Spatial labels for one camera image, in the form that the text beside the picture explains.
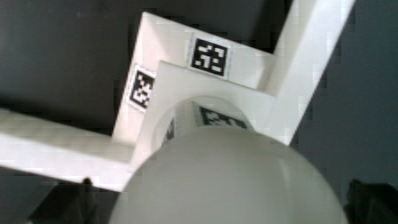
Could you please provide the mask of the gripper right finger with grey tip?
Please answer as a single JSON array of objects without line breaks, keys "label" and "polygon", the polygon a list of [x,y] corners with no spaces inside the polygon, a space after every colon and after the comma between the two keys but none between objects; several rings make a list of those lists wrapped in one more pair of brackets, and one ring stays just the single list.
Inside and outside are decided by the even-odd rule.
[{"label": "gripper right finger with grey tip", "polygon": [[398,189],[385,183],[352,180],[345,213],[348,224],[398,224]]}]

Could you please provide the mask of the gripper left finger with black tip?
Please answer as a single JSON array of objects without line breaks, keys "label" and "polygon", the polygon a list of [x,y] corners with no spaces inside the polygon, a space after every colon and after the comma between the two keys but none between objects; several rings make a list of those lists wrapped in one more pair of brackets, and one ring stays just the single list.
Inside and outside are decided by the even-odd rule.
[{"label": "gripper left finger with black tip", "polygon": [[98,203],[90,179],[60,183],[28,216],[30,224],[98,224]]}]

